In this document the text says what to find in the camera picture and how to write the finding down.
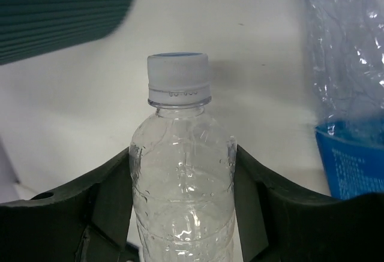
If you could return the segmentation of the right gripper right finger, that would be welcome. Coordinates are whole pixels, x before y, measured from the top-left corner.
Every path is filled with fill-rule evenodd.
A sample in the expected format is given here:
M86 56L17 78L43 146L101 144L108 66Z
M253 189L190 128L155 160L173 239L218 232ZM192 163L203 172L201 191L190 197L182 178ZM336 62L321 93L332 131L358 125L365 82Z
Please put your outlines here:
M244 261L382 261L383 194L339 200L236 156L235 208Z

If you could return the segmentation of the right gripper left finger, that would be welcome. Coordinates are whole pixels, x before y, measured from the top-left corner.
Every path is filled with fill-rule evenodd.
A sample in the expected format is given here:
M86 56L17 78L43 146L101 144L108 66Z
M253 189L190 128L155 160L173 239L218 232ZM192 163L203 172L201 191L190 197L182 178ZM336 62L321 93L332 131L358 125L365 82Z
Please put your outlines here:
M1 204L1 261L133 261L128 150L30 200Z

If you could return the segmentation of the clear slim bottle white cap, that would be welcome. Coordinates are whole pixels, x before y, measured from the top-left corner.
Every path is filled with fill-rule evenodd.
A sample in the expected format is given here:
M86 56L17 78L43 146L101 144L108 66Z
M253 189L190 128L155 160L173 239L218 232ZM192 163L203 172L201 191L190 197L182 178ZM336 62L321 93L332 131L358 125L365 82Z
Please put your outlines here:
M129 147L133 208L145 261L232 261L237 144L210 116L203 53L148 58L154 114Z

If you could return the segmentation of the crushed bottle blue label blue cap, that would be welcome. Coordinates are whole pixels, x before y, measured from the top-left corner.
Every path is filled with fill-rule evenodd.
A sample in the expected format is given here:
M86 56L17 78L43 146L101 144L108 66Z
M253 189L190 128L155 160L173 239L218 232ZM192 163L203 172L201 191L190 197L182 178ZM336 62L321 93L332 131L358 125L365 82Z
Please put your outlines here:
M333 197L383 191L383 0L304 0L316 141Z

